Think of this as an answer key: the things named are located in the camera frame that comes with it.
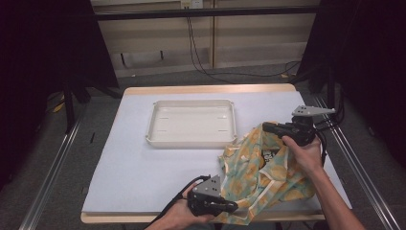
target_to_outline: wooden table edge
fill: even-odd
[[[84,223],[143,223],[151,222],[156,218],[154,215],[137,214],[89,214],[82,212],[80,219]],[[253,221],[314,221],[323,220],[325,216],[322,211],[314,212],[265,212],[257,215]]]
[[[294,92],[293,84],[221,84],[221,85],[186,85],[129,87],[124,95],[143,94],[192,94],[192,93],[253,93],[253,92]]]

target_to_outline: metal rail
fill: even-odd
[[[23,222],[20,225],[19,230],[34,230],[38,224],[39,218],[41,217],[42,211],[47,204],[48,198],[51,195],[52,188],[56,182],[57,176],[59,174],[60,168],[63,165],[63,162],[71,148],[76,134],[78,133],[79,126],[84,117],[84,111],[86,104],[83,105],[81,112],[77,121],[75,122],[71,131],[65,134],[65,137],[62,141],[62,144],[56,154],[53,165],[48,171],[47,176],[45,177],[44,182],[42,183],[41,188],[39,189],[38,194],[35,197],[34,202],[32,203],[30,210],[27,212],[26,216],[23,219]]]

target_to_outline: wall outlet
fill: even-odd
[[[181,0],[180,1],[180,9],[191,9],[192,8],[192,0]]]
[[[203,0],[192,0],[192,9],[203,9]]]

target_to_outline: black curtain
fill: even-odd
[[[358,0],[341,6],[343,11],[316,15],[298,76],[309,81],[311,92],[320,92],[333,73],[395,160],[406,166],[405,4]]]
[[[88,78],[117,87],[90,1],[0,2],[0,187],[24,160],[47,97],[63,81]]]

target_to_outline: forearm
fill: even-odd
[[[330,229],[365,229],[321,168],[309,174]]]
[[[146,230],[171,230],[175,229],[173,226],[171,226],[171,223],[164,218],[160,218],[153,222]]]

